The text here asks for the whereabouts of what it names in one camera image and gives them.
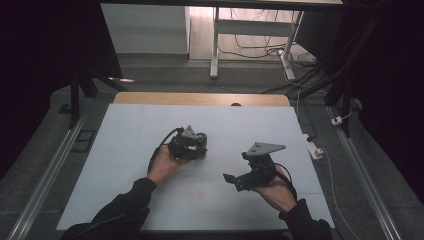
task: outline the floor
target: floor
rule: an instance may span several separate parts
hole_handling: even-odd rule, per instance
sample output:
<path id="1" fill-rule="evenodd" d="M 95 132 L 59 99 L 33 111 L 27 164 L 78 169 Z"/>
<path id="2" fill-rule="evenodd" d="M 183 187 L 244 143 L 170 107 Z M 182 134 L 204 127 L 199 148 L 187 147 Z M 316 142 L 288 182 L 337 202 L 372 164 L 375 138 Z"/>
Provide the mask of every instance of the floor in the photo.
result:
<path id="1" fill-rule="evenodd" d="M 212 16 L 211 11 L 208 9 L 198 10 L 199 16 L 206 14 Z M 251 15 L 247 15 L 247 17 L 248 19 L 253 19 L 257 15 L 258 12 L 254 12 Z M 209 20 L 203 22 L 206 25 L 210 24 Z M 201 33 L 200 35 L 204 35 L 200 29 L 211 33 L 211 30 L 207 30 L 207 27 L 199 26 L 200 23 L 196 27 L 196 18 L 193 17 L 192 30 L 198 28 L 197 32 Z M 229 35 L 226 37 L 229 37 L 228 41 L 234 41 L 234 36 Z M 191 43 L 194 43 L 193 39 L 195 38 L 200 39 L 200 36 L 192 34 Z M 256 43 L 250 42 L 250 38 L 246 38 L 246 41 L 243 42 L 246 46 L 248 44 L 263 45 L 264 43 L 266 44 L 267 38 L 259 37 Z M 229 44 L 227 40 L 222 40 L 220 43 L 222 43 L 220 46 L 223 48 L 228 46 L 227 51 L 244 51 L 238 49 L 234 42 Z M 236 59 L 235 56 L 228 56 L 229 58 L 225 59 L 226 55 L 221 54 L 220 58 L 224 61 L 219 65 L 220 75 L 217 80 L 212 81 L 209 78 L 209 63 L 207 62 L 210 52 L 207 48 L 205 49 L 193 50 L 190 54 L 191 60 L 181 58 L 164 59 L 152 56 L 121 58 L 120 63 L 124 76 L 135 80 L 134 83 L 121 84 L 133 91 L 260 94 L 273 89 L 268 93 L 284 95 L 287 95 L 290 89 L 294 87 L 294 85 L 290 84 L 287 86 L 287 82 L 281 73 L 281 63 L 276 61 L 275 57 L 268 57 L 269 60 L 265 61 L 247 61 L 245 58 L 237 57 Z M 260 49 L 259 52 L 258 49 L 252 51 L 255 52 L 243 53 L 263 53 L 263 49 Z M 295 69 L 297 76 L 302 76 L 305 72 L 307 72 L 307 69 Z M 319 76 L 315 76 L 311 81 L 318 80 Z M 116 94 L 115 90 L 101 82 L 96 81 L 96 85 L 100 93 L 95 99 L 81 97 L 82 109 L 88 109 L 82 130 L 96 131 L 99 129 L 108 104 L 113 101 Z M 292 92 L 291 104 L 296 109 L 302 131 L 309 135 L 316 135 L 315 144 L 326 149 L 326 156 L 321 161 L 314 162 L 314 167 L 337 227 L 333 231 L 333 238 L 388 239 L 381 230 L 378 217 L 369 204 L 367 195 L 358 180 L 357 173 L 352 167 L 351 160 L 341 144 L 336 129 L 329 124 L 330 116 L 327 107 L 323 104 L 323 93 L 318 92 L 304 101 L 298 101 L 296 98 L 298 90 Z M 0 182 L 0 239 L 6 239 L 9 235 L 14 223 L 22 213 L 25 204 L 49 165 L 52 156 L 59 147 L 61 140 L 68 132 L 69 113 L 61 111 L 61 109 L 66 110 L 66 105 L 69 108 L 69 99 L 69 88 L 61 89 L 52 95 L 49 113 L 12 169 Z M 423 205 L 413 194 L 387 155 L 362 127 L 357 117 L 360 110 L 356 106 L 353 107 L 354 111 L 350 116 L 351 139 L 356 144 L 357 150 L 369 174 L 372 176 L 382 200 L 399 229 L 399 233 L 402 236 L 399 239 L 422 239 L 422 236 L 424 236 Z M 84 145 L 80 146 L 78 143 L 72 146 L 73 150 L 67 155 L 56 181 L 48 196 L 46 196 L 40 212 L 34 219 L 27 239 L 60 238 L 62 233 L 56 231 L 55 226 L 89 154 L 87 150 L 81 151 L 85 147 Z M 208 239 L 241 239 L 231 234 L 208 235 L 207 237 Z M 156 236 L 156 239 L 171 238 L 199 239 L 205 238 L 205 235 L 174 234 L 172 236 Z M 243 239 L 263 239 L 263 235 L 246 236 Z"/>

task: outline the white tabletop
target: white tabletop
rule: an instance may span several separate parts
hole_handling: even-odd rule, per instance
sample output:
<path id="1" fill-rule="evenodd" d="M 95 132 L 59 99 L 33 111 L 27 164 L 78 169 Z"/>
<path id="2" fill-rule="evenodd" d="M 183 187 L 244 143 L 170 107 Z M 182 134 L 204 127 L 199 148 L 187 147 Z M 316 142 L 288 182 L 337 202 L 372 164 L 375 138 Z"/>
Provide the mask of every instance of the white tabletop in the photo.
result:
<path id="1" fill-rule="evenodd" d="M 312 217 L 334 227 L 293 108 L 112 104 L 57 229 L 90 222 L 145 176 L 153 150 L 171 130 L 188 125 L 208 135 L 207 157 L 184 165 L 154 191 L 142 230 L 287 228 L 257 193 L 237 192 L 222 176 L 250 171 L 241 153 L 254 142 L 286 146 L 271 157 L 289 169 Z"/>

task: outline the black jacket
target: black jacket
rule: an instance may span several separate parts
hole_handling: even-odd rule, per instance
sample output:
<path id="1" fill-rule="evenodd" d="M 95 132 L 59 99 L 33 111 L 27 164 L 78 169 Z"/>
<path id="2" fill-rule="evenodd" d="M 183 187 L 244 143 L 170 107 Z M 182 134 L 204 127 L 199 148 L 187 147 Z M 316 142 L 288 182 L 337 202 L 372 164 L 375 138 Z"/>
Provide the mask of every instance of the black jacket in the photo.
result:
<path id="1" fill-rule="evenodd" d="M 155 189 L 156 184 L 148 178 L 135 181 L 128 193 L 119 194 L 91 223 L 70 227 L 62 240 L 139 239 L 138 232 L 149 214 L 147 206 Z M 324 220 L 312 219 L 305 199 L 299 200 L 287 214 L 280 213 L 279 217 L 286 221 L 294 240 L 331 239 L 330 225 Z"/>

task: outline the hand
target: hand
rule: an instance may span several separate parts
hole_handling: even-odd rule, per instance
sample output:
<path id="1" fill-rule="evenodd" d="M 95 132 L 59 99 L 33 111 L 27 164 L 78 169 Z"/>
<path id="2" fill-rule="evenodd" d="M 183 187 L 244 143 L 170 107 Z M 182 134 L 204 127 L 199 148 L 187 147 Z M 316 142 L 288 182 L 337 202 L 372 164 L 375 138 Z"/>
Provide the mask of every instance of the hand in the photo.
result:
<path id="1" fill-rule="evenodd" d="M 189 160 L 177 160 L 172 157 L 168 145 L 163 145 L 153 162 L 152 169 L 146 177 L 158 185 L 162 180 L 172 175 L 179 167 L 188 162 Z"/>
<path id="2" fill-rule="evenodd" d="M 285 175 L 279 166 L 275 166 L 275 168 Z M 296 206 L 296 201 L 288 185 L 277 176 L 267 186 L 256 187 L 252 190 L 259 193 L 271 207 L 280 212 L 287 213 Z"/>

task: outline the camera rig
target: camera rig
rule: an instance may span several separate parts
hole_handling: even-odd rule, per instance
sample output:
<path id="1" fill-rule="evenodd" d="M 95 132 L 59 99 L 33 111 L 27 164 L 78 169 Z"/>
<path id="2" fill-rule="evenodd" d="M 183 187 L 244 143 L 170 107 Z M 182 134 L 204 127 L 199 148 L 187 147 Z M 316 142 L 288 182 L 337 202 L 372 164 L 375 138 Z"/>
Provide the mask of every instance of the camera rig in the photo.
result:
<path id="1" fill-rule="evenodd" d="M 208 149 L 207 146 L 207 135 L 204 133 L 195 133 L 191 125 L 188 125 L 187 128 L 176 128 L 172 130 L 161 142 L 159 147 L 155 149 L 152 157 L 150 158 L 149 167 L 147 172 L 150 172 L 150 169 L 153 166 L 156 155 L 159 153 L 159 150 L 162 145 L 165 144 L 165 141 L 175 132 L 177 135 L 172 137 L 171 141 L 168 143 L 169 151 L 173 158 L 186 159 L 186 160 L 203 160 L 206 157 L 206 152 Z"/>
<path id="2" fill-rule="evenodd" d="M 297 201 L 297 193 L 296 189 L 293 187 L 290 173 L 284 166 L 278 163 L 274 163 L 270 156 L 270 153 L 285 148 L 286 147 L 284 145 L 256 142 L 247 152 L 243 152 L 241 154 L 243 159 L 249 161 L 248 164 L 252 170 L 249 173 L 243 174 L 239 177 L 224 173 L 223 175 L 225 181 L 227 183 L 234 184 L 237 191 L 240 192 L 243 190 L 250 191 L 253 188 L 259 186 L 266 186 L 277 176 L 287 184 L 289 190 L 293 194 L 294 199 Z M 290 180 L 284 176 L 284 174 L 277 171 L 275 165 L 283 167 L 288 173 Z"/>

